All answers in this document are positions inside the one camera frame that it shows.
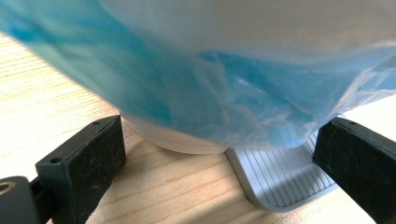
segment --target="wooden surface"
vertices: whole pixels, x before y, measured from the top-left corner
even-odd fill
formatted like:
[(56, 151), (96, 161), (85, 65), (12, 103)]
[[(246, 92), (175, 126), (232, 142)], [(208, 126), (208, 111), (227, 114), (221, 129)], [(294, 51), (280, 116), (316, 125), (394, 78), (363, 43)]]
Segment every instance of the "wooden surface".
[[(395, 139), (383, 127), (395, 126), (387, 118), (396, 100), (385, 105), (390, 109), (370, 105), (355, 116), (366, 120), (379, 113), (368, 126)], [(117, 114), (3, 35), (0, 108), (0, 178), (33, 179), (36, 161), (88, 123)], [(340, 189), (287, 214), (259, 210), (246, 199), (224, 154), (180, 154), (154, 146), (125, 122), (123, 129), (127, 163), (88, 223), (374, 223)]]

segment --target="translucent plastic wrap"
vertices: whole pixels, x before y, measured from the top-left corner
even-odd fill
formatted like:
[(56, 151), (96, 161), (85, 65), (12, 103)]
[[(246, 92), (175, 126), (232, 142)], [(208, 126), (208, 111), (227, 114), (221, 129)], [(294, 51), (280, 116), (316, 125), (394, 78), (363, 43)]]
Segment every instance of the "translucent plastic wrap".
[(227, 147), (297, 147), (396, 93), (392, 0), (2, 0), (0, 30), (120, 110)]

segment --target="wood grain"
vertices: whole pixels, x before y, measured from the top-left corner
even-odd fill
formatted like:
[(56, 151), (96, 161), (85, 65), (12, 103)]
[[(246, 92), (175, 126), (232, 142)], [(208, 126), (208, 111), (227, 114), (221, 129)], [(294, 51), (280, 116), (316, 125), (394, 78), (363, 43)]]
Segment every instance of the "wood grain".
[[(117, 114), (4, 35), (0, 108), (0, 177), (29, 179), (35, 162), (67, 138)], [(290, 213), (259, 210), (224, 154), (180, 154), (151, 144), (125, 122), (123, 130), (128, 161), (88, 223), (373, 223), (340, 189)]]

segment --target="blue and white package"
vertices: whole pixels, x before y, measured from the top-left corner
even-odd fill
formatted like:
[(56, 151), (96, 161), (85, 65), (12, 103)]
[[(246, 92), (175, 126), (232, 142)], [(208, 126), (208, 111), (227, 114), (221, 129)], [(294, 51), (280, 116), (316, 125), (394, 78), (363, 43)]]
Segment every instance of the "blue and white package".
[(2, 0), (0, 31), (149, 123), (297, 147), (396, 93), (396, 2)]

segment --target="gray tray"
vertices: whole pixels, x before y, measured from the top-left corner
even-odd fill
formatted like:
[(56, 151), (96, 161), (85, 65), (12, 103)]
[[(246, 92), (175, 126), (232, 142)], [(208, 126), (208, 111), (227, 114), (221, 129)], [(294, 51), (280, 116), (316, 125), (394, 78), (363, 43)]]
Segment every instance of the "gray tray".
[(227, 156), (249, 200), (274, 212), (289, 212), (338, 188), (312, 162), (313, 134), (300, 147), (277, 151), (228, 149)]

